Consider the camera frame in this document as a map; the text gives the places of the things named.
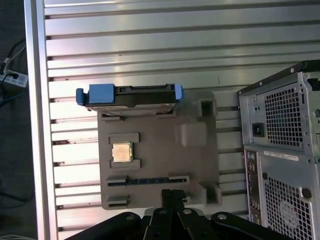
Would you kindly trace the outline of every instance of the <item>ventilation grille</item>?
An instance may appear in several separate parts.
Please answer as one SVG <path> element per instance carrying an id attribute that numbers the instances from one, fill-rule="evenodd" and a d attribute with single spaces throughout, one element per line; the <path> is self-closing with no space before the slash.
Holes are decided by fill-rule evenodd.
<path id="1" fill-rule="evenodd" d="M 278 233 L 297 240 L 312 240 L 309 204 L 301 201 L 299 189 L 268 178 L 265 183 L 268 224 Z"/>
<path id="2" fill-rule="evenodd" d="M 301 147 L 299 96 L 294 89 L 266 96 L 266 129 L 270 144 Z"/>

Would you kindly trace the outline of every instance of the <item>aluminum frame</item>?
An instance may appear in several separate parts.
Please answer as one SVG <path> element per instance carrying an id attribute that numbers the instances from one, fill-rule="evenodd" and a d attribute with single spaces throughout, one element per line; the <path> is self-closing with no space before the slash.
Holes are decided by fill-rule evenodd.
<path id="1" fill-rule="evenodd" d="M 76 88 L 88 90 L 89 84 L 161 85 L 170 79 L 186 89 L 212 88 L 221 205 L 197 208 L 246 217 L 236 91 L 300 59 L 320 58 L 314 24 L 320 4 L 24 2 L 39 239 L 65 239 L 119 213 L 101 208 L 97 116 L 74 103 Z"/>

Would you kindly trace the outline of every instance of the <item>power socket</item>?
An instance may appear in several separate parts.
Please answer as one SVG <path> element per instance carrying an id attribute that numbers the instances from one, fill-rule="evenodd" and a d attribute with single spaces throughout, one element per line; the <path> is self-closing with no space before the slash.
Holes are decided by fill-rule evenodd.
<path id="1" fill-rule="evenodd" d="M 29 80 L 28 75 L 16 71 L 7 70 L 5 74 L 0 75 L 0 81 L 2 81 L 6 74 L 17 74 L 18 77 L 14 78 L 13 76 L 7 76 L 4 80 L 5 83 L 16 85 L 22 88 L 25 88 L 27 86 Z"/>

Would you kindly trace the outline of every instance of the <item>sticker label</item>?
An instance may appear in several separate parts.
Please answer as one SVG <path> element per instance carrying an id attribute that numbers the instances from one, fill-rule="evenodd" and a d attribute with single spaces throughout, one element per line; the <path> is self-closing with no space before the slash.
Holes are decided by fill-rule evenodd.
<path id="1" fill-rule="evenodd" d="M 276 157 L 276 158 L 281 158 L 281 159 L 287 159 L 287 160 L 296 161 L 296 162 L 299 161 L 299 157 L 297 157 L 297 156 L 278 153 L 278 152 L 264 151 L 264 155 Z"/>

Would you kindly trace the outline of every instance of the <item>cable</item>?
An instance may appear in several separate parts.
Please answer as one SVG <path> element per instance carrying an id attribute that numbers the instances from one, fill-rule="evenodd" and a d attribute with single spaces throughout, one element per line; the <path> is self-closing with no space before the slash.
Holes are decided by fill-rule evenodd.
<path id="1" fill-rule="evenodd" d="M 27 237 L 27 236 L 11 234 L 11 235 L 0 236 L 0 240 L 36 240 L 36 239 L 32 237 Z"/>
<path id="2" fill-rule="evenodd" d="M 25 202 L 23 202 L 21 204 L 17 204 L 17 205 L 12 205 L 12 206 L 0 206 L 0 210 L 20 208 L 20 207 L 26 205 L 27 203 L 29 203 L 34 197 L 35 197 L 35 193 L 32 192 L 31 196 L 27 200 L 25 200 Z"/>
<path id="3" fill-rule="evenodd" d="M 18 98 L 18 97 L 21 97 L 23 94 L 24 94 L 24 93 L 21 92 L 21 93 L 19 93 L 19 94 L 17 94 L 17 95 L 14 95 L 14 96 L 11 96 L 11 97 L 7 97 L 7 98 L 5 98 L 1 103 L 3 103 L 3 102 L 9 102 L 9 101 L 11 101 L 11 100 L 13 100 L 13 99 L 16 99 L 16 98 Z"/>
<path id="4" fill-rule="evenodd" d="M 5 64 L 5 67 L 3 69 L 3 72 L 7 72 L 7 69 L 8 69 L 8 66 L 9 66 L 9 63 L 14 59 L 16 58 L 19 54 L 21 54 L 23 52 L 23 50 L 26 49 L 26 46 L 24 46 L 23 48 L 21 48 L 13 57 L 11 57 Z"/>
<path id="5" fill-rule="evenodd" d="M 2 81 L 0 83 L 0 91 L 2 93 L 3 101 L 5 100 L 5 97 L 7 95 L 7 91 L 6 91 L 5 87 L 4 87 L 4 83 L 5 83 L 6 78 L 9 77 L 9 76 L 12 76 L 13 78 L 17 78 L 19 75 L 16 74 L 16 73 L 8 73 L 2 78 Z"/>
<path id="6" fill-rule="evenodd" d="M 19 44 L 23 43 L 25 40 L 26 40 L 26 39 L 24 38 L 24 39 L 21 39 L 20 41 L 18 41 L 17 43 L 15 43 L 15 44 L 11 47 L 11 49 L 10 49 L 8 55 L 7 55 L 7 58 L 10 58 L 10 57 L 12 56 L 12 53 L 13 53 L 14 50 L 16 49 L 16 47 L 17 47 Z"/>
<path id="7" fill-rule="evenodd" d="M 14 50 L 16 49 L 16 47 L 17 47 L 19 44 L 23 43 L 25 40 L 26 40 L 26 39 L 23 38 L 23 39 L 21 39 L 20 41 L 18 41 L 17 43 L 15 43 L 15 44 L 11 47 L 8 55 L 6 56 L 6 58 L 4 59 L 3 63 L 2 63 L 1 66 L 0 66 L 0 75 L 4 74 L 4 68 L 5 68 L 6 64 L 8 63 L 8 61 L 10 60 L 10 58 L 11 58 Z"/>
<path id="8" fill-rule="evenodd" d="M 0 174 L 0 191 L 3 191 L 5 189 L 5 184 L 4 184 L 4 176 Z M 0 205 L 2 204 L 2 201 L 4 200 L 4 197 L 1 195 L 0 196 Z"/>

